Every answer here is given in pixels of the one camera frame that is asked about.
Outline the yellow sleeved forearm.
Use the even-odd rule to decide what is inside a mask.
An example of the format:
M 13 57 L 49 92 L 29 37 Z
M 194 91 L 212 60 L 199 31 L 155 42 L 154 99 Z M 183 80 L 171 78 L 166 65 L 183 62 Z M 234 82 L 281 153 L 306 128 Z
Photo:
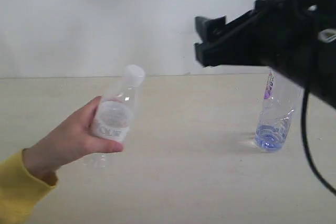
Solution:
M 1 223 L 24 223 L 58 183 L 53 172 L 41 179 L 32 175 L 24 165 L 23 152 L 1 162 Z

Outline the bare human hand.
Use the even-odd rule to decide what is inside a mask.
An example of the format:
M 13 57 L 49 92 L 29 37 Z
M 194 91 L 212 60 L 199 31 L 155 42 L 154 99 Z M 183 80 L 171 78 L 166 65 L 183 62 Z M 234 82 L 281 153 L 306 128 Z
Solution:
M 23 150 L 23 164 L 33 176 L 42 179 L 89 154 L 123 151 L 121 143 L 98 138 L 90 133 L 90 125 L 100 100 L 101 97 L 95 97 L 38 143 Z

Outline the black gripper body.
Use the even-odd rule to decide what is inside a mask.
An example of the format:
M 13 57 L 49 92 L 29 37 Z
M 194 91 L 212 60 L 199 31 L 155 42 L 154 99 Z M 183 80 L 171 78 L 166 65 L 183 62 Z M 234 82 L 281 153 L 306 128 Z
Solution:
M 262 0 L 260 60 L 335 107 L 335 0 Z

